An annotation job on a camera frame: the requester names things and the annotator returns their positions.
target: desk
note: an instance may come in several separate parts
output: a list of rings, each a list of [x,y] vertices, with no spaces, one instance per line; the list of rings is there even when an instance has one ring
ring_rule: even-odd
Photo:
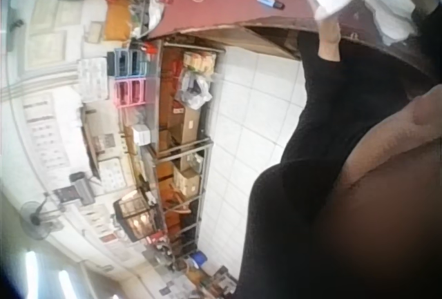
[[[307,0],[279,1],[285,4],[284,10],[266,7],[256,0],[204,0],[202,3],[173,0],[173,4],[166,7],[163,20],[149,37],[155,39],[181,32],[210,39],[214,30],[250,27],[316,31],[316,22]],[[340,24],[343,38],[377,48],[436,77],[430,63],[412,40],[391,46],[383,44],[372,13],[361,2],[355,1],[341,13]],[[284,56],[280,50],[273,55]]]

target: cloth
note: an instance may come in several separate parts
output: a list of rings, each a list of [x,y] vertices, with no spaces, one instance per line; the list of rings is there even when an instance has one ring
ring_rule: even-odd
[[[441,22],[439,7],[422,24],[423,51],[437,68]],[[340,44],[340,63],[317,56],[316,35],[301,32],[298,47],[307,105],[281,163],[267,169],[253,185],[234,298],[380,298],[321,246],[312,224],[358,141],[409,103],[410,85],[422,88],[423,94],[434,83],[397,59],[350,42]],[[422,294],[435,284],[440,293],[440,282],[427,279],[404,288],[395,298]]]

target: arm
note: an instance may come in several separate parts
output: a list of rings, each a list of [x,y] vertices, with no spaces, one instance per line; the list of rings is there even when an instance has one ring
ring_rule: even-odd
[[[439,0],[412,0],[416,6],[413,15],[421,33],[422,51],[433,61],[441,73],[442,58],[442,6]]]

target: ceiling light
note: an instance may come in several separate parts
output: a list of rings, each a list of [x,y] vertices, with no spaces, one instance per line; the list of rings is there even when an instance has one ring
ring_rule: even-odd
[[[26,253],[26,279],[28,281],[28,295],[26,299],[37,299],[39,296],[39,268],[35,252]]]
[[[68,272],[66,270],[60,271],[58,273],[58,278],[60,280],[61,288],[63,289],[64,298],[77,299]]]

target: cardboard box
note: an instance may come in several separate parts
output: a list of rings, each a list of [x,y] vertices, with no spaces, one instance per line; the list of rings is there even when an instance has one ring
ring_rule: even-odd
[[[167,130],[161,130],[159,136],[158,151],[165,151],[171,145],[171,134]]]
[[[200,188],[200,175],[192,168],[180,171],[174,164],[173,184],[186,199],[190,199],[198,194]]]
[[[184,106],[184,113],[171,113],[169,115],[169,132],[178,144],[194,142],[198,136],[199,124],[200,109],[193,110]]]
[[[185,52],[184,65],[202,73],[212,75],[215,70],[216,54],[210,52]]]
[[[192,168],[197,173],[202,173],[202,161],[204,158],[197,153],[192,153],[181,157],[175,161],[175,166],[182,172]]]

